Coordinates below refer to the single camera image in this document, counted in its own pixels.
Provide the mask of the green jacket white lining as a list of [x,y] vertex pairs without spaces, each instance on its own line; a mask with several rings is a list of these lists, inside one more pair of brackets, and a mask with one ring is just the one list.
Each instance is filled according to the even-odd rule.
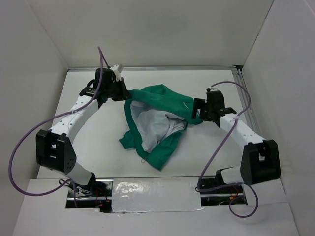
[[167,86],[153,85],[130,91],[124,103],[129,130],[120,138],[124,149],[134,149],[149,165],[161,171],[167,164],[192,119],[194,99]]

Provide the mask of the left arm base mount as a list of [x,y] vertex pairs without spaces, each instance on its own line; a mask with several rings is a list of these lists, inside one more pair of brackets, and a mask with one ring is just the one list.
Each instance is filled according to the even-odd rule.
[[88,190],[73,183],[65,184],[68,188],[66,209],[96,209],[103,213],[112,212],[113,179],[97,179],[96,187]]

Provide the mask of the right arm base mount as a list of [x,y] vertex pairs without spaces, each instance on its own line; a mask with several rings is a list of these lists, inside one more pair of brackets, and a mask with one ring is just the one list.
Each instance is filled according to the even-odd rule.
[[203,177],[199,189],[196,187],[196,192],[200,193],[201,205],[202,206],[224,206],[229,205],[231,200],[233,205],[246,205],[247,201],[244,196],[244,190],[241,185],[225,187],[217,190],[201,192],[209,188],[220,186],[215,179],[215,176]]

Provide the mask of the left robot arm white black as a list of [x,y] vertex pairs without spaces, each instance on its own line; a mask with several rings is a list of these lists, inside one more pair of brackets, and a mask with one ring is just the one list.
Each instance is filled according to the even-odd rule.
[[35,137],[37,164],[71,179],[86,196],[95,194],[100,184],[94,173],[78,163],[72,144],[83,125],[108,99],[124,101],[131,97],[122,69],[120,64],[98,68],[71,110],[49,130],[39,130]]

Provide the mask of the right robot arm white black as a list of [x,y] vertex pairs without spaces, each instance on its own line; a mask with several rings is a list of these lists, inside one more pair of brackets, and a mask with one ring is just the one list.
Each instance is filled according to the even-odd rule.
[[206,99],[196,98],[193,102],[192,118],[213,122],[227,132],[242,151],[239,166],[216,171],[215,188],[227,192],[232,184],[253,185],[281,177],[278,144],[256,134],[241,119],[237,112],[226,107],[221,91],[208,91]]

